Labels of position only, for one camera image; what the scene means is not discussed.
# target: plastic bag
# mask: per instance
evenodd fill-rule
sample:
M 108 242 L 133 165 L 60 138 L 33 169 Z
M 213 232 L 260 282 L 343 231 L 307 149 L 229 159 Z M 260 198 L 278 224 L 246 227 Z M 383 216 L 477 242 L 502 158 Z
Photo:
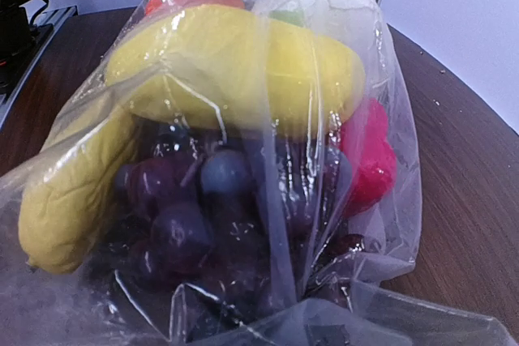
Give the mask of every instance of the plastic bag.
M 143 0 L 0 191 L 0 339 L 23 346 L 277 344 L 329 307 L 305 299 L 411 271 L 421 228 L 373 0 Z

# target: brown wooden table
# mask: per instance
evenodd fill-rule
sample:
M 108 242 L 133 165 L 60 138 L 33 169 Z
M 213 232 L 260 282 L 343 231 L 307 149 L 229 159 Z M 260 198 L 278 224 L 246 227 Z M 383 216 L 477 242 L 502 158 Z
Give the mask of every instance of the brown wooden table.
M 130 14 L 65 23 L 0 132 L 0 175 L 38 153 Z M 519 136 L 432 56 L 392 32 L 420 143 L 423 231 L 416 270 L 384 287 L 495 316 L 519 338 Z

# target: pink fruit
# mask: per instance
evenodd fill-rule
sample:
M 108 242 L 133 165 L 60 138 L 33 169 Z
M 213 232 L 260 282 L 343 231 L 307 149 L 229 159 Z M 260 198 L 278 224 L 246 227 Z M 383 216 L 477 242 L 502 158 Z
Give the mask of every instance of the pink fruit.
M 366 114 L 364 127 L 360 126 Z M 388 115 L 376 99 L 354 113 L 342 125 L 341 150 L 353 165 L 355 177 L 345 217 L 350 217 L 371 208 L 395 185 L 397 157 L 387 139 Z M 363 137 L 360 155 L 355 153 L 355 140 Z

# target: grape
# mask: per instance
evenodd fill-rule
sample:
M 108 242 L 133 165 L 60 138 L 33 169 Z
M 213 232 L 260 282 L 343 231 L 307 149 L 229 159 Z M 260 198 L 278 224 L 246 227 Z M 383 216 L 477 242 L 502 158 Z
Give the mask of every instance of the grape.
M 181 126 L 178 123 L 173 125 L 161 123 L 158 136 L 152 145 L 152 156 L 172 156 L 177 152 L 188 150 L 190 145 L 191 137 L 189 130 L 185 126 Z
M 117 193 L 126 193 L 128 178 L 133 167 L 133 164 L 125 164 L 115 173 L 114 189 Z
M 152 246 L 175 272 L 193 274 L 202 269 L 214 238 L 198 205 L 180 203 L 163 209 L 153 222 Z
M 204 340 L 211 336 L 221 334 L 231 330 L 230 326 L 225 320 L 221 320 L 220 314 L 213 314 L 209 311 L 204 311 L 196 321 L 191 332 L 187 337 L 187 342 L 195 342 L 197 340 Z
M 303 184 L 298 173 L 289 176 L 279 176 L 279 190 L 274 199 L 270 201 L 281 201 L 281 208 L 285 217 L 287 233 L 290 237 L 306 236 L 310 233 L 315 217 L 316 196 L 314 190 Z M 262 219 L 267 219 L 267 194 L 263 185 L 258 194 L 258 207 Z
M 273 149 L 265 146 L 262 139 L 243 140 L 244 149 L 247 151 L 254 179 L 262 184 L 266 178 L 265 164 L 276 165 L 277 171 L 299 172 L 301 153 L 304 148 L 300 143 L 292 143 L 288 139 L 274 139 Z
M 294 272 L 294 278 L 296 283 L 303 277 L 304 271 L 307 266 L 307 251 L 313 251 L 309 248 L 310 242 L 306 237 L 303 239 L 292 239 L 290 244 L 290 261 L 292 262 L 292 269 Z
M 366 251 L 366 238 L 361 234 L 336 233 L 328 244 L 328 252 L 333 256 L 346 254 L 348 252 L 358 253 Z
M 255 261 L 268 255 L 268 239 L 260 224 L 252 220 L 215 219 L 217 256 L 229 263 Z
M 337 194 L 338 201 L 348 193 L 353 179 L 353 170 L 346 155 L 339 149 L 328 147 L 324 157 L 323 190 L 328 195 Z
M 209 157 L 202 167 L 200 183 L 205 194 L 242 194 L 253 188 L 247 159 L 241 152 L 229 149 Z
M 343 308 L 349 308 L 348 294 L 350 287 L 348 284 L 325 284 L 311 294 L 312 297 L 331 301 Z
M 266 283 L 259 293 L 256 317 L 258 319 L 267 318 L 284 308 L 283 299 L 273 292 L 270 282 Z
M 127 178 L 130 204 L 138 215 L 153 220 L 163 207 L 196 200 L 195 169 L 195 159 L 189 153 L 152 158 L 135 165 Z
M 133 215 L 126 216 L 108 231 L 101 249 L 114 256 L 127 255 L 130 246 L 149 235 L 149 227 L 145 220 Z
M 219 305 L 222 312 L 226 311 L 233 323 L 249 323 L 255 319 L 258 290 L 269 276 L 267 270 L 266 259 L 255 263 L 212 262 L 193 285 L 212 306 Z
M 139 241 L 130 251 L 131 274 L 148 291 L 175 290 L 181 283 L 148 241 Z
M 238 152 L 244 152 L 244 145 L 245 139 L 239 137 L 229 137 L 224 147 Z
M 252 195 L 207 194 L 204 196 L 208 213 L 215 224 L 226 221 L 242 221 L 257 223 L 258 212 Z

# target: black device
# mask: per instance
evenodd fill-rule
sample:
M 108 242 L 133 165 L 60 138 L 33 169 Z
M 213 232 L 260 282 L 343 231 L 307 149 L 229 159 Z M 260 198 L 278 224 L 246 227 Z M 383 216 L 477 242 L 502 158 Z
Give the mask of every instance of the black device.
M 0 0 L 0 93 L 9 93 L 35 56 L 39 45 L 51 27 L 34 26 L 36 17 L 48 6 L 43 6 L 28 21 L 22 5 L 30 0 Z

